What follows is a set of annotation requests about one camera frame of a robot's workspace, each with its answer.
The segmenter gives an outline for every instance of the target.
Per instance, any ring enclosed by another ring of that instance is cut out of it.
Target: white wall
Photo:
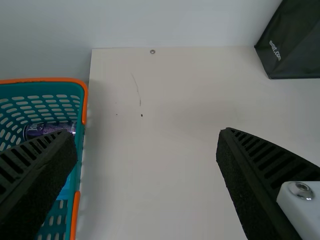
[[[250,46],[281,0],[3,0],[0,79],[89,78],[92,48]]]

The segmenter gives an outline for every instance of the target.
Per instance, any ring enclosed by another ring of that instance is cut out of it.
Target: basket hole
[[[56,224],[57,225],[61,224],[61,215],[59,215],[58,218],[56,219]]]
[[[20,109],[25,110],[25,109],[32,109],[31,106],[21,106]]]
[[[17,117],[16,120],[17,120],[17,121],[20,121],[20,120],[22,120],[22,119],[24,119],[24,118],[25,118],[24,116],[20,116],[20,117]]]
[[[52,99],[54,96],[52,95],[42,95],[43,98],[45,99]]]
[[[78,100],[80,100],[80,97],[75,96],[75,95],[71,95],[70,97],[72,97],[73,99],[78,99]]]
[[[36,111],[34,110],[28,110],[28,111],[24,111],[25,114],[34,114]]]
[[[7,155],[2,154],[0,157],[18,174],[22,174],[24,171],[18,167]]]
[[[11,133],[8,132],[8,133],[5,135],[5,138],[4,138],[4,139],[5,139],[6,141],[8,141],[8,139],[10,138],[10,136],[11,136]]]
[[[23,96],[14,96],[11,99],[17,101],[17,100],[23,100],[25,98]]]
[[[5,105],[2,105],[1,108],[2,109],[7,109],[7,108],[12,107],[12,106],[13,106],[12,103],[8,103],[8,104],[5,104]]]
[[[19,116],[19,115],[21,115],[21,113],[20,112],[16,112],[16,113],[12,114],[11,116],[12,117],[16,117],[16,116]]]
[[[16,104],[17,105],[27,105],[28,102],[27,101],[17,101]]]
[[[32,122],[41,121],[41,118],[33,118],[31,119]]]
[[[33,95],[33,96],[28,96],[28,99],[38,99],[39,96]]]
[[[37,139],[36,141],[37,141],[37,142],[41,145],[41,147],[43,147],[44,149],[47,148],[47,146],[41,141],[41,139]]]
[[[0,104],[3,104],[3,103],[6,103],[8,102],[9,100],[7,98],[3,98],[3,99],[0,99]]]
[[[28,115],[28,118],[36,118],[36,117],[39,117],[39,115],[37,114]]]
[[[27,120],[24,120],[22,122],[20,122],[21,124],[26,124],[28,121]]]
[[[21,149],[32,159],[32,160],[36,160],[36,156],[25,146],[22,145]]]
[[[31,101],[33,104],[42,104],[43,102],[41,100],[34,100]]]
[[[20,152],[18,152],[16,149],[12,149],[11,152],[24,164],[26,165],[27,167],[30,166],[30,162],[27,161],[27,159],[24,158],[24,156],[22,156],[20,154]]]
[[[17,136],[13,135],[10,142],[13,144],[15,142],[16,138],[17,138]]]
[[[6,133],[6,130],[2,129],[0,131],[0,138],[2,138],[5,135],[5,133]]]
[[[12,113],[12,112],[17,111],[17,110],[18,109],[16,109],[16,108],[10,108],[6,112],[9,114],[9,113]]]
[[[36,150],[36,152],[37,152],[38,154],[41,154],[40,149],[39,149],[32,141],[30,142],[30,145],[31,145],[31,147],[33,147],[34,150]]]
[[[5,125],[7,128],[9,128],[12,124],[14,124],[13,121],[9,122],[7,125]]]
[[[3,142],[0,145],[0,151],[3,151],[5,149],[6,144]]]
[[[54,224],[54,216],[51,216],[49,218],[49,226],[52,226]]]
[[[0,167],[0,175],[2,175],[5,179],[7,179],[11,184],[15,181],[15,179],[1,167]]]
[[[4,119],[2,119],[1,121],[0,121],[0,124],[4,124],[6,121],[8,121],[9,120],[9,118],[4,118]]]

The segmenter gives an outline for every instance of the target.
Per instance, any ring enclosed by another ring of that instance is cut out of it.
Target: screw head
[[[295,195],[297,198],[303,200],[312,200],[315,198],[315,193],[312,189],[305,183],[300,181],[293,181],[288,184],[289,191]]]

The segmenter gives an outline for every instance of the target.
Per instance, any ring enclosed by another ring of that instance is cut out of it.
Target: purple can label
[[[24,140],[30,140],[42,135],[52,133],[60,129],[66,129],[73,136],[76,135],[76,122],[68,123],[32,123],[25,126],[23,131]]]

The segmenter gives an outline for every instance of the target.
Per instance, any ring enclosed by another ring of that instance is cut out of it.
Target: white table
[[[150,50],[92,51],[77,239],[246,239],[219,131],[319,165],[320,79],[270,80],[251,47]]]

